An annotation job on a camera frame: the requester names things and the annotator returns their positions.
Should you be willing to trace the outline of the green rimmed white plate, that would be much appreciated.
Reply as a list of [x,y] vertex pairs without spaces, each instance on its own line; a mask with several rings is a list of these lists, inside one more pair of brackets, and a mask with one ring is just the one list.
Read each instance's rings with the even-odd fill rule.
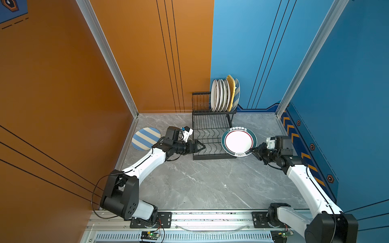
[[256,135],[244,127],[232,127],[221,138],[223,149],[231,156],[246,157],[257,146]]

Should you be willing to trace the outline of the white flower outline plate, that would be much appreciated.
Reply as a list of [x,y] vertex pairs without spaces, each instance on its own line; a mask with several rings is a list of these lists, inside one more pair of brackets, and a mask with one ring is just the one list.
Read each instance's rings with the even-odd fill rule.
[[213,112],[216,112],[217,110],[218,92],[219,92],[218,80],[214,79],[211,87],[211,109]]

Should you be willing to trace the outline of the cream floral plate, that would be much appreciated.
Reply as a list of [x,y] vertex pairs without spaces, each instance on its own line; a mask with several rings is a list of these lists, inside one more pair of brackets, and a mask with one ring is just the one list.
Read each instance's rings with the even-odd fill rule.
[[227,102],[227,94],[228,94],[228,91],[227,91],[227,86],[225,84],[225,81],[224,80],[220,80],[220,84],[221,84],[221,99],[220,99],[220,112],[224,112],[225,111],[225,105],[226,105],[226,102]]

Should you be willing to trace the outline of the blue striped plate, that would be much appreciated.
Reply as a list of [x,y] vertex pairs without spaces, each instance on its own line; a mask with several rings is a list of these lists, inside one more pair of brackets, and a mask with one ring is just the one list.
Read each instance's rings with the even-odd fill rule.
[[161,133],[156,128],[146,127],[137,131],[133,137],[131,144],[136,150],[147,151],[157,143],[161,138]]
[[238,79],[235,79],[235,85],[236,85],[236,89],[235,89],[232,111],[235,111],[237,109],[237,106],[239,104],[239,99],[240,99],[240,83]]

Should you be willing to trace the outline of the white plate red characters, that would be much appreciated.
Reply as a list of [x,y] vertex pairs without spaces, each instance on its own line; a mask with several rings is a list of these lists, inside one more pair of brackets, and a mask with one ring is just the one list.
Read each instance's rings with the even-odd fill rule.
[[228,111],[229,110],[230,101],[231,101],[231,88],[230,88],[229,81],[227,79],[224,80],[224,84],[225,84],[225,105],[224,105],[224,111]]

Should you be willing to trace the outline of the yellow woven tray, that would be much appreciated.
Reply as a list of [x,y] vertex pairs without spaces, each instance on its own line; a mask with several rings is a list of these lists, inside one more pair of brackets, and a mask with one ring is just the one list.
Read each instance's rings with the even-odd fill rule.
[[233,103],[234,103],[234,97],[235,97],[235,92],[236,92],[236,82],[235,79],[231,76],[227,76],[227,81],[229,83],[229,88],[230,88],[230,102],[228,106],[228,112],[232,111]]

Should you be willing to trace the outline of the orange sunburst plate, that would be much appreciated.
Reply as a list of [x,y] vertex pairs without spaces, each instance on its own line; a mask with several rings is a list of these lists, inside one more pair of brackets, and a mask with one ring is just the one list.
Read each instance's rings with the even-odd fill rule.
[[217,102],[216,102],[216,112],[220,112],[222,108],[223,95],[224,95],[224,87],[222,80],[217,80]]

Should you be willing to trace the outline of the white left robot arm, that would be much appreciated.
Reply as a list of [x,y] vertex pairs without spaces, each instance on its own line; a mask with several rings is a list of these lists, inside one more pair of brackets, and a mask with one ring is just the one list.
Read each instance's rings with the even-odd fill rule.
[[203,143],[189,140],[192,133],[193,129],[188,126],[170,126],[166,135],[159,138],[143,158],[123,171],[113,170],[106,176],[100,207],[124,220],[141,219],[155,224],[158,207],[139,199],[139,186],[159,165],[172,161],[171,156],[186,156],[204,150]]

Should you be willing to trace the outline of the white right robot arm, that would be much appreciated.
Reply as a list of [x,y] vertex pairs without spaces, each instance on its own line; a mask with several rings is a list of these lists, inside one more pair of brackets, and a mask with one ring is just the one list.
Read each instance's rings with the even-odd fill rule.
[[283,146],[286,136],[267,138],[250,152],[265,165],[275,163],[297,187],[308,205],[312,218],[292,209],[287,203],[272,203],[268,208],[271,226],[291,227],[307,243],[355,243],[356,218],[345,213],[321,188],[302,158]]

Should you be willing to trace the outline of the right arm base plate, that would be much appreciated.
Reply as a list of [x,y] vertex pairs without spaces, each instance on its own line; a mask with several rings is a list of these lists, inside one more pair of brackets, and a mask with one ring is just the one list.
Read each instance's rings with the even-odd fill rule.
[[268,212],[255,211],[251,213],[253,225],[255,228],[288,228],[289,226],[272,218]]

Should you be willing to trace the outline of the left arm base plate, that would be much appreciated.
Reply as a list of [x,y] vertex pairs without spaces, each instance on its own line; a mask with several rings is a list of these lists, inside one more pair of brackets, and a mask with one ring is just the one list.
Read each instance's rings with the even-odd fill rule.
[[131,221],[130,228],[133,229],[141,229],[141,228],[158,228],[163,227],[164,229],[170,228],[172,222],[172,212],[161,212],[158,211],[156,214],[152,214],[152,216],[148,220],[144,220],[141,218],[136,218]]

